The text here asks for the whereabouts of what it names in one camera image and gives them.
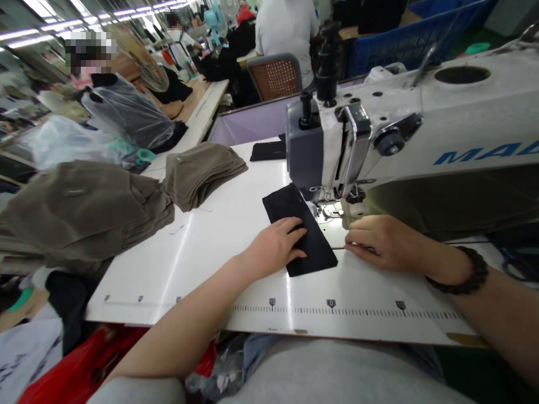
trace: white shirt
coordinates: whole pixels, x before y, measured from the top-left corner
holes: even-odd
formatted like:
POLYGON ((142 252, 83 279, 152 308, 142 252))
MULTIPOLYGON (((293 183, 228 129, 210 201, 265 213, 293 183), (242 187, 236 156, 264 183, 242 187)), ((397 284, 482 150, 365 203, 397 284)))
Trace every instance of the white shirt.
POLYGON ((302 86, 313 81, 309 41, 318 33, 318 20, 312 0, 264 1, 256 24, 256 51, 270 56, 291 53, 299 61, 302 86))
POLYGON ((170 46, 172 49, 172 53, 174 57, 176 58, 176 62, 183 67, 184 62, 191 62, 191 57, 189 56, 189 53, 187 52, 187 46, 191 45, 193 46, 195 43, 195 40, 189 36, 186 32, 180 31, 180 30, 170 30, 169 32, 170 38, 174 41, 174 43, 170 46))

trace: left hand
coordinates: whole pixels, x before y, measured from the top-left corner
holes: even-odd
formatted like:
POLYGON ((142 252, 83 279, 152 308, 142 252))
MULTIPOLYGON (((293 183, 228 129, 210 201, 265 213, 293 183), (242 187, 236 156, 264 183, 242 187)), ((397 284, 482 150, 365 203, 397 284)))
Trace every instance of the left hand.
POLYGON ((296 258, 307 257, 303 251, 293 249, 294 244, 307 233, 305 228, 291 231, 302 222, 295 217, 275 222, 257 234, 250 246, 239 255, 242 267, 253 281, 266 278, 296 258))

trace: right hand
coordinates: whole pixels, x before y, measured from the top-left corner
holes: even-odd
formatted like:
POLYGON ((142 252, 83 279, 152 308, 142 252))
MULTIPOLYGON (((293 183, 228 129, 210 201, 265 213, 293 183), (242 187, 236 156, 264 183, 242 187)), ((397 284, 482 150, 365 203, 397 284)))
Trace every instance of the right hand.
POLYGON ((365 216, 355 221, 345 241, 346 250, 380 269, 419 273, 442 284, 460 284, 471 275, 471 263, 465 253, 434 241, 389 215, 365 216))

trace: pile of clothes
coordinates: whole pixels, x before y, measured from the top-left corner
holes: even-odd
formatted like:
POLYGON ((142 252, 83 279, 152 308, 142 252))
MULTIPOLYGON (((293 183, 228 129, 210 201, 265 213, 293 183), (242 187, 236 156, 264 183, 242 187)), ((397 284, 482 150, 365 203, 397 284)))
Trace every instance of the pile of clothes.
POLYGON ((0 214, 4 227, 55 266, 106 260, 173 220, 157 180, 81 160, 37 175, 0 214))
POLYGON ((231 148, 201 143, 194 148, 167 156, 164 192, 182 212, 198 208, 223 183, 248 170, 231 148))

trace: blue crate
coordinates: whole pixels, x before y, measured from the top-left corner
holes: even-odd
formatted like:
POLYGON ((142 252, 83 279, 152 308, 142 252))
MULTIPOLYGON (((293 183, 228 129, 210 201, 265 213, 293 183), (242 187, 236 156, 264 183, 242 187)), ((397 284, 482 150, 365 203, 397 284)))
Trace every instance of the blue crate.
MULTIPOLYGON (((462 1, 465 0, 447 0, 447 3, 458 5, 462 1)), ((444 61, 454 43, 489 1, 468 0, 465 6, 422 21, 382 34, 357 38, 350 46, 347 77, 369 73, 373 67, 387 66, 394 62, 403 63, 408 70, 416 69, 434 42, 438 43, 438 47, 432 60, 444 61)), ((428 15, 433 10, 441 10, 444 7, 440 5, 442 3, 445 4, 445 1, 425 0, 412 4, 410 9, 413 11, 412 6, 417 6, 420 15, 428 15)))

